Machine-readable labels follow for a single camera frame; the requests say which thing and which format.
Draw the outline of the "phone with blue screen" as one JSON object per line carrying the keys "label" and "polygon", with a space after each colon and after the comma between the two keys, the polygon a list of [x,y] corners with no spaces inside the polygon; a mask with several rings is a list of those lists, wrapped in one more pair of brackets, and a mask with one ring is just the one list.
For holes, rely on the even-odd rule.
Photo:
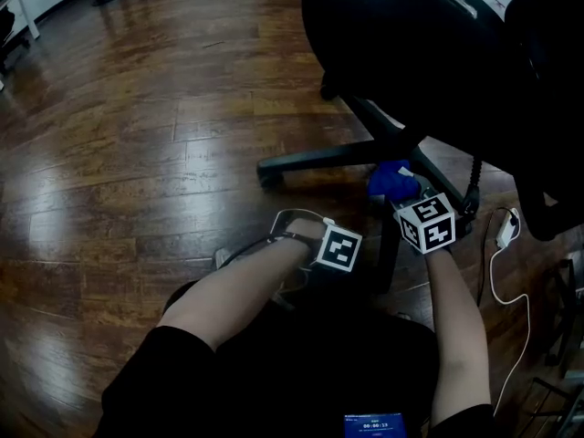
{"label": "phone with blue screen", "polygon": [[400,413],[344,416],[345,438],[407,438]]}

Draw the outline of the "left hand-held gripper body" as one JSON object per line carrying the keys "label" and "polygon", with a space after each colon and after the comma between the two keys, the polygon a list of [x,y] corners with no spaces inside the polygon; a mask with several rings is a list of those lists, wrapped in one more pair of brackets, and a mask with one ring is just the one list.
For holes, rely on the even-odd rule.
{"label": "left hand-held gripper body", "polygon": [[[297,219],[320,222],[325,227],[323,236],[317,239],[289,232],[290,223]],[[308,261],[301,269],[310,271],[314,266],[323,266],[345,273],[352,271],[362,241],[361,235],[337,225],[333,219],[302,208],[277,213],[270,229],[270,243],[285,238],[302,242],[310,249]]]}

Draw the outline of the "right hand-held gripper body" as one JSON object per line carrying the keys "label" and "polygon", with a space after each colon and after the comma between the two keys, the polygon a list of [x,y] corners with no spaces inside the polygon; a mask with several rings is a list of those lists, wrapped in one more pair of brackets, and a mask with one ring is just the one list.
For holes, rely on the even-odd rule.
{"label": "right hand-held gripper body", "polygon": [[428,179],[421,175],[414,179],[419,185],[417,194],[391,205],[404,241],[425,255],[455,241],[454,209],[446,195],[438,193]]}

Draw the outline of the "white power adaptor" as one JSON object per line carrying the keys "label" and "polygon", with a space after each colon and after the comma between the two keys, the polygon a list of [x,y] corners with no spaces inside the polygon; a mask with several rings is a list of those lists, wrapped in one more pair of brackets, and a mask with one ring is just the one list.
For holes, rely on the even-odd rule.
{"label": "white power adaptor", "polygon": [[500,225],[495,241],[499,249],[507,248],[519,236],[521,222],[516,208],[506,209],[506,217]]}

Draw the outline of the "person's right forearm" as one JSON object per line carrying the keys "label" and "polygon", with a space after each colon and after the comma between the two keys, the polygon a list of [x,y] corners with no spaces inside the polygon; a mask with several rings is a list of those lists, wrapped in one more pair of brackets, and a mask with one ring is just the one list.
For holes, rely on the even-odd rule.
{"label": "person's right forearm", "polygon": [[485,325],[453,256],[439,249],[425,257],[439,352],[431,426],[491,402]]}

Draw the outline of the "black office chair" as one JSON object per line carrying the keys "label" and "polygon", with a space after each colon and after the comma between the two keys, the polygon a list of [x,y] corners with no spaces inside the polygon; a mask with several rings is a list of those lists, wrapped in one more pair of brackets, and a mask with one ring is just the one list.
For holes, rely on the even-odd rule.
{"label": "black office chair", "polygon": [[342,99],[370,140],[263,160],[259,181],[407,160],[464,234],[477,185],[457,192],[420,151],[430,137],[509,173],[536,239],[584,224],[584,0],[512,0],[502,16],[465,1],[476,19],[449,0],[301,0],[321,95]]}

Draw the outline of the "black metal stand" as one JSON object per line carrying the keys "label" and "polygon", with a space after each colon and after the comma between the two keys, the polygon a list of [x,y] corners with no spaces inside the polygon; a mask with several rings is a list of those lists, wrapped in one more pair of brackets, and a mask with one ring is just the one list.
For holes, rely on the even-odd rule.
{"label": "black metal stand", "polygon": [[547,344],[545,364],[558,366],[566,352],[578,312],[575,268],[572,259],[564,258],[549,272],[553,276],[560,296],[561,309],[559,323],[554,328],[551,340]]}

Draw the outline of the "person's left forearm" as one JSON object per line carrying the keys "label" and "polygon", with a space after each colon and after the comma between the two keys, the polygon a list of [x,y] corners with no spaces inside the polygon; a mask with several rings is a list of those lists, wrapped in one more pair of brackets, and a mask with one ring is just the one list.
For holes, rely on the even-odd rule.
{"label": "person's left forearm", "polygon": [[164,312],[158,325],[188,332],[216,350],[254,320],[310,253],[307,244],[295,239],[269,244],[202,278]]}

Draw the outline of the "blue cloth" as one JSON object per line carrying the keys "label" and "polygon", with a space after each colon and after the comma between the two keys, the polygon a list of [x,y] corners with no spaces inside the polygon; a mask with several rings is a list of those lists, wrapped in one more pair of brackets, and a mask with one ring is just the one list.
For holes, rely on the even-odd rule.
{"label": "blue cloth", "polygon": [[368,183],[368,196],[384,196],[397,202],[417,197],[420,190],[407,160],[381,162]]}

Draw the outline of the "grey metal rack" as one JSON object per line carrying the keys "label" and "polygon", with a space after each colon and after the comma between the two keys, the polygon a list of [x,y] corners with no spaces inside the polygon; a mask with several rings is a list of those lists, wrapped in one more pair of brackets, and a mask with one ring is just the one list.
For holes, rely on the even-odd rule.
{"label": "grey metal rack", "polygon": [[557,438],[584,438],[584,251],[573,252],[562,261],[568,276],[568,303],[565,315],[570,321],[566,349],[562,356],[563,380],[575,390],[568,399]]}

